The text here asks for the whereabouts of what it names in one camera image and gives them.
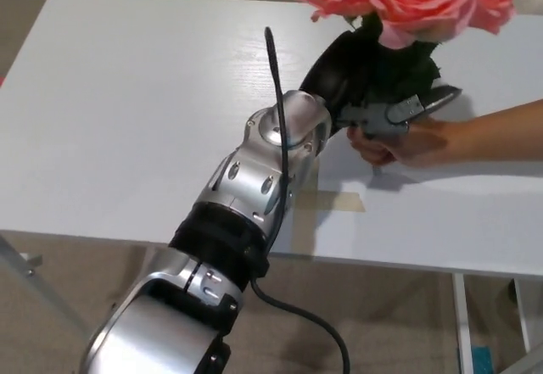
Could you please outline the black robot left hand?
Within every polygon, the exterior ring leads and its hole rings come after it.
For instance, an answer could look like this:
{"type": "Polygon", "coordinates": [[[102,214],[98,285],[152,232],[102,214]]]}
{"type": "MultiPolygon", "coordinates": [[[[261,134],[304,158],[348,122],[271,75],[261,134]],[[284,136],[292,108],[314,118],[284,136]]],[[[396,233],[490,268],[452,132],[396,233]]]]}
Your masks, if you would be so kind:
{"type": "Polygon", "coordinates": [[[313,64],[300,89],[324,100],[333,135],[350,126],[370,139],[404,135],[413,121],[462,94],[441,80],[434,49],[427,42],[388,49],[362,30],[346,31],[313,64]]]}

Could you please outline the person's bare hand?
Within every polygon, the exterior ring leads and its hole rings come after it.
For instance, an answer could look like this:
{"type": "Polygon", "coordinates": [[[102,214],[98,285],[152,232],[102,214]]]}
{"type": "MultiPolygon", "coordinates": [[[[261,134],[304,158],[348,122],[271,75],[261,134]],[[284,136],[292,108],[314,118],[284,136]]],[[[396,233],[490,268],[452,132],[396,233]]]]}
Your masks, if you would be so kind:
{"type": "Polygon", "coordinates": [[[451,124],[426,119],[415,122],[403,135],[392,137],[367,137],[360,127],[347,130],[351,147],[367,163],[385,166],[394,162],[423,168],[443,165],[449,159],[451,124]]]}

